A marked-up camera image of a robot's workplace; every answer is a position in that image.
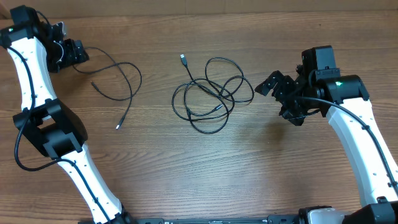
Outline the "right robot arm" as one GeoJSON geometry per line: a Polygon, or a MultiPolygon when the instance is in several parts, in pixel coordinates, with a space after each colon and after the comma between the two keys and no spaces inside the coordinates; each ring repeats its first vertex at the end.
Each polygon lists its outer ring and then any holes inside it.
{"type": "Polygon", "coordinates": [[[282,106],[280,116],[295,126],[316,113],[337,134],[358,185],[361,208],[353,213],[331,206],[301,208],[296,215],[267,217],[268,223],[397,223],[397,164],[376,124],[373,106],[357,75],[342,76],[332,46],[302,52],[292,79],[272,72],[255,91],[282,106]]]}

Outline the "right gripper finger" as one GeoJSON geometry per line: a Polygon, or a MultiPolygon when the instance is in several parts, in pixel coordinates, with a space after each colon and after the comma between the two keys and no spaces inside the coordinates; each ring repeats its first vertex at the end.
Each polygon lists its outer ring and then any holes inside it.
{"type": "Polygon", "coordinates": [[[279,116],[283,117],[285,120],[291,122],[295,126],[303,125],[304,119],[306,117],[306,115],[303,113],[290,111],[285,107],[281,107],[279,116]]]}
{"type": "Polygon", "coordinates": [[[272,72],[265,81],[255,87],[254,91],[261,95],[267,96],[268,93],[276,86],[276,84],[281,82],[283,79],[283,74],[280,71],[276,70],[272,72]]]}

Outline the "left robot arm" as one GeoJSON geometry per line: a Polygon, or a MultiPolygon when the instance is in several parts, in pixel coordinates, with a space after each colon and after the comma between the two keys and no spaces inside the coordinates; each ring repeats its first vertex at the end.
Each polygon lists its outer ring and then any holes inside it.
{"type": "Polygon", "coordinates": [[[17,165],[37,171],[57,164],[86,201],[92,223],[133,223],[90,156],[84,124],[57,98],[50,79],[51,73],[89,59],[82,42],[67,39],[63,22],[51,24],[31,7],[21,5],[10,13],[13,25],[1,29],[1,47],[13,59],[21,87],[21,112],[13,116],[19,130],[14,146],[17,165]],[[22,137],[51,162],[37,168],[23,165],[19,159],[22,137]]]}

